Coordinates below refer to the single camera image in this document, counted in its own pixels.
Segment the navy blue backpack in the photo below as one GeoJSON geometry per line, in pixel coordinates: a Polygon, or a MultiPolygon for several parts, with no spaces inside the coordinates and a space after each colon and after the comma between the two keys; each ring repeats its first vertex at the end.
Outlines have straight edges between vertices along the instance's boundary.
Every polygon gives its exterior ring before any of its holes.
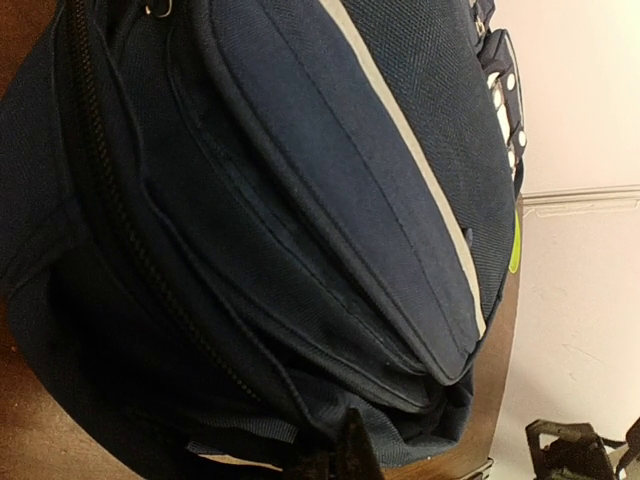
{"type": "Polygon", "coordinates": [[[1,293],[146,479],[460,441],[526,145],[492,1],[61,1],[1,101],[1,293]]]}

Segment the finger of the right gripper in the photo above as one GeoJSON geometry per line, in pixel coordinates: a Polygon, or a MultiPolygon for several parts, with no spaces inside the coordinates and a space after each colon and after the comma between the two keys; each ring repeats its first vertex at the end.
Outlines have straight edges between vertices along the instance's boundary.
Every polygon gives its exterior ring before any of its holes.
{"type": "Polygon", "coordinates": [[[626,469],[639,457],[639,424],[637,419],[625,435],[627,450],[621,456],[615,469],[615,477],[621,479],[626,469]]]}
{"type": "Polygon", "coordinates": [[[535,420],[525,427],[535,479],[616,479],[611,455],[624,441],[600,436],[589,423],[535,420]]]}

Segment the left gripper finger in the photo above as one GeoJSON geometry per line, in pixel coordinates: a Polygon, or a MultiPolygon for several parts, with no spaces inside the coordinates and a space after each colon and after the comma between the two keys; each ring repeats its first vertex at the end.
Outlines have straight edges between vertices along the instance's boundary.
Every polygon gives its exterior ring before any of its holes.
{"type": "Polygon", "coordinates": [[[294,478],[308,480],[381,480],[381,467],[358,410],[350,409],[336,442],[303,450],[294,462],[294,478]]]}

